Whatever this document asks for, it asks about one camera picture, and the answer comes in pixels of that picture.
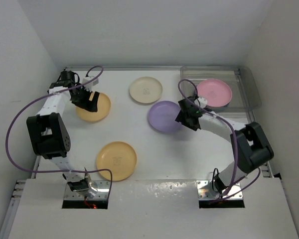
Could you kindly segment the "yellow plate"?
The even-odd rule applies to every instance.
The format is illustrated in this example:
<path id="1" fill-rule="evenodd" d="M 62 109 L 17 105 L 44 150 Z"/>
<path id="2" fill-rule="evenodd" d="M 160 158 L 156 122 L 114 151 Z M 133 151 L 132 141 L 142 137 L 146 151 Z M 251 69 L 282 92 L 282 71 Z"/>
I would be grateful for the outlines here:
<path id="1" fill-rule="evenodd" d="M 137 154 L 132 146 L 122 141 L 115 141 L 105 145 L 96 158 L 96 167 L 102 177 L 113 181 L 122 181 L 130 177 L 137 165 Z"/>
<path id="2" fill-rule="evenodd" d="M 80 119 L 87 122 L 97 122 L 102 120 L 109 114 L 111 109 L 111 101 L 106 94 L 99 94 L 97 108 L 97 112 L 89 112 L 87 110 L 76 107 L 76 114 Z"/>

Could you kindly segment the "purple plate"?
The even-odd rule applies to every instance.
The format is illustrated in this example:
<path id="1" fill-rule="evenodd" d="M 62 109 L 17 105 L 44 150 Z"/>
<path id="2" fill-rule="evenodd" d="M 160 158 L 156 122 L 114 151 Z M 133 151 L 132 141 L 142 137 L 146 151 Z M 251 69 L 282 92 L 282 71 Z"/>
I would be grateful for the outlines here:
<path id="1" fill-rule="evenodd" d="M 180 112 L 178 104 L 172 101 L 155 103 L 148 112 L 148 122 L 152 128 L 163 133 L 174 133 L 180 130 L 181 123 L 176 121 Z"/>
<path id="2" fill-rule="evenodd" d="M 208 108 L 209 110 L 216 112 L 216 113 L 221 113 L 221 112 L 225 112 L 228 108 L 228 104 L 225 106 L 221 106 L 221 107 L 212 107 L 212 106 L 206 106 L 206 108 Z"/>

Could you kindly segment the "pink plate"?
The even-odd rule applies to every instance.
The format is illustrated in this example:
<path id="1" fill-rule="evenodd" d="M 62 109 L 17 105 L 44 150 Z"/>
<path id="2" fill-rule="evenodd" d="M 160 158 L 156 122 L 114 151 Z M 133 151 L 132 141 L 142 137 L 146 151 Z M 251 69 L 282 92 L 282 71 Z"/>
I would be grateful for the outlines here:
<path id="1" fill-rule="evenodd" d="M 218 79 L 206 79 L 197 85 L 200 97 L 208 101 L 208 106 L 221 107 L 229 104 L 232 100 L 232 90 L 223 81 Z"/>

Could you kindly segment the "cream plate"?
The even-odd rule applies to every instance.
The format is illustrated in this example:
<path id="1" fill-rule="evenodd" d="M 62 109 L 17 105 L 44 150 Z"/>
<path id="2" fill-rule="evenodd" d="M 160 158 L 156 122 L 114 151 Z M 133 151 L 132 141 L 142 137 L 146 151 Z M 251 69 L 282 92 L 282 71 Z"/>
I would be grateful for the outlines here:
<path id="1" fill-rule="evenodd" d="M 163 87 L 159 80 L 153 77 L 140 77 L 129 87 L 130 96 L 138 103 L 151 104 L 162 96 Z"/>

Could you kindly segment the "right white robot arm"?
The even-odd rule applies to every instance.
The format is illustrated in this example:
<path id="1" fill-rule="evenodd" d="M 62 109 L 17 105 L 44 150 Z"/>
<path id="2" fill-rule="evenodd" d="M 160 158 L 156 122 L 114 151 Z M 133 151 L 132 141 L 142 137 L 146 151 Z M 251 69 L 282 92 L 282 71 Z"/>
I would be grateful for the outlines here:
<path id="1" fill-rule="evenodd" d="M 196 105 L 193 98 L 178 102 L 175 121 L 197 131 L 209 131 L 232 145 L 234 161 L 214 174 L 209 183 L 217 195 L 225 195 L 235 183 L 274 157 L 274 151 L 259 123 L 243 124 L 226 119 L 208 108 Z"/>

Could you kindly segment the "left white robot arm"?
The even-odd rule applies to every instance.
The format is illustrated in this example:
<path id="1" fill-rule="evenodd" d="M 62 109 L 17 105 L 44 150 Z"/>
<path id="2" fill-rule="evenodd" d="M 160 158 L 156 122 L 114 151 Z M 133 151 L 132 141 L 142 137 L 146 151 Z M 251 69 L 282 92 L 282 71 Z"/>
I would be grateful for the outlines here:
<path id="1" fill-rule="evenodd" d="M 71 161 L 71 140 L 62 115 L 68 102 L 89 113 L 96 113 L 100 94 L 91 88 L 97 83 L 98 78 L 89 74 L 80 80 L 77 73 L 62 71 L 57 81 L 50 85 L 49 96 L 41 110 L 26 120 L 34 153 L 62 170 L 71 191 L 89 199 L 96 196 L 98 188 L 86 168 L 77 169 Z"/>

